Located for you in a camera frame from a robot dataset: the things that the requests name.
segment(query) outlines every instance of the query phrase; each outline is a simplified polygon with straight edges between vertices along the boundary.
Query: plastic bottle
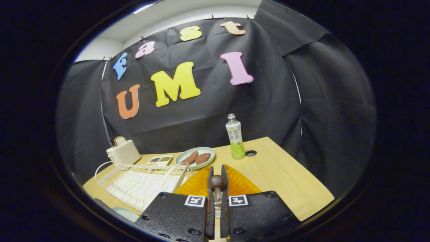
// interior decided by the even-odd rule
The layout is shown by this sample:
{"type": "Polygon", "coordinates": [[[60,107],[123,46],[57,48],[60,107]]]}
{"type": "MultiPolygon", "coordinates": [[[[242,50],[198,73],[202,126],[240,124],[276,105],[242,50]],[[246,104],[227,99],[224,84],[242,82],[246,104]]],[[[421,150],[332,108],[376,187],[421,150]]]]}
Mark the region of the plastic bottle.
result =
{"type": "Polygon", "coordinates": [[[225,125],[230,138],[231,155],[233,159],[242,159],[245,157],[245,148],[243,147],[242,131],[240,129],[240,122],[236,120],[234,113],[227,115],[228,122],[225,125]]]}

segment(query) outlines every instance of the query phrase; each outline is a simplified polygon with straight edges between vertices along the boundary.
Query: peach letter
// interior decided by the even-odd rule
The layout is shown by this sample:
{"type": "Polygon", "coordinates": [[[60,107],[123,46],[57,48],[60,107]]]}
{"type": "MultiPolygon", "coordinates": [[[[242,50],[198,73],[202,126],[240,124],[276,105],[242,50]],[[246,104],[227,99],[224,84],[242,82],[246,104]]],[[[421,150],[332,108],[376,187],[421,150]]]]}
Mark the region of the peach letter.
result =
{"type": "Polygon", "coordinates": [[[139,89],[140,85],[136,84],[132,86],[129,91],[132,93],[132,108],[127,110],[126,107],[126,94],[127,91],[122,91],[118,93],[117,100],[118,100],[118,109],[120,112],[120,116],[123,119],[129,119],[134,117],[136,115],[137,111],[139,110],[139,97],[137,89],[139,89]]]}
{"type": "Polygon", "coordinates": [[[237,28],[237,26],[242,26],[241,24],[233,23],[232,21],[228,21],[220,25],[225,27],[230,34],[242,35],[246,33],[246,30],[240,30],[237,28]]]}

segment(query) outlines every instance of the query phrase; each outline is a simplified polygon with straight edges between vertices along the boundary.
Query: blue letter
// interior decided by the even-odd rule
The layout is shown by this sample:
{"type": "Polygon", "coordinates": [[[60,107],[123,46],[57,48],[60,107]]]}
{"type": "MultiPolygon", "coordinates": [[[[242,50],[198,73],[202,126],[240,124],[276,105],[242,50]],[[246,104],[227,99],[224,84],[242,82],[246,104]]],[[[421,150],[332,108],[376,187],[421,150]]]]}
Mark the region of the blue letter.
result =
{"type": "Polygon", "coordinates": [[[126,56],[127,52],[125,52],[114,65],[114,70],[117,72],[118,80],[120,80],[124,72],[126,72],[127,67],[124,67],[127,64],[127,60],[125,59],[126,56]]]}

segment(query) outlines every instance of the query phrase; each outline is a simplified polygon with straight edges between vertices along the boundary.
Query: letter u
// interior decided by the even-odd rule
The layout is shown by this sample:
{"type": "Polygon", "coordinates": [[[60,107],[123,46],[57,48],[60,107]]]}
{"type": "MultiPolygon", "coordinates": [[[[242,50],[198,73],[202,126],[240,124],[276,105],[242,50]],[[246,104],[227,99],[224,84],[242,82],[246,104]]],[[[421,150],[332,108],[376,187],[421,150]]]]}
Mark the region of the letter u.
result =
{"type": "Polygon", "coordinates": [[[132,86],[129,91],[132,94],[132,108],[127,110],[126,107],[126,94],[127,91],[122,91],[118,93],[117,100],[118,100],[118,110],[120,112],[120,116],[123,119],[129,119],[136,115],[137,111],[139,110],[139,96],[137,90],[139,89],[140,85],[136,84],[132,86]]]}

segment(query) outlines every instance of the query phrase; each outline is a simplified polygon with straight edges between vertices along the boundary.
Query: yellow letter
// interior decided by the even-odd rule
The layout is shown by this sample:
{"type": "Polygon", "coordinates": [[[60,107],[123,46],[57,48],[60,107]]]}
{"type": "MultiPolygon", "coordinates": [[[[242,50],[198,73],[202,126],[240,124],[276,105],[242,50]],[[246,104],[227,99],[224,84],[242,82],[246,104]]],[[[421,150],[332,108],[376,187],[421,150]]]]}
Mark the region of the yellow letter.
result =
{"type": "Polygon", "coordinates": [[[182,41],[193,40],[202,36],[202,32],[199,31],[199,29],[200,29],[199,26],[191,26],[191,27],[182,29],[181,40],[182,41]]]}
{"type": "Polygon", "coordinates": [[[228,21],[228,22],[222,23],[220,25],[222,27],[225,27],[230,34],[242,35],[242,34],[246,33],[246,30],[243,30],[243,29],[240,30],[237,28],[237,26],[242,26],[241,24],[233,23],[232,21],[228,21]]]}
{"type": "Polygon", "coordinates": [[[122,91],[118,93],[117,100],[118,100],[118,110],[120,112],[120,116],[123,119],[129,119],[134,117],[136,115],[137,111],[139,110],[139,96],[137,93],[137,89],[139,89],[140,85],[136,84],[132,86],[129,91],[132,93],[132,108],[127,110],[126,107],[126,94],[127,91],[122,91]]]}
{"type": "Polygon", "coordinates": [[[173,100],[178,99],[179,86],[181,86],[182,99],[191,98],[200,95],[200,89],[194,83],[193,73],[191,68],[194,66],[192,62],[184,62],[176,68],[175,76],[171,79],[164,71],[159,71],[151,76],[151,80],[155,83],[157,91],[157,102],[155,105],[161,107],[169,103],[169,99],[164,95],[164,91],[173,100]]]}

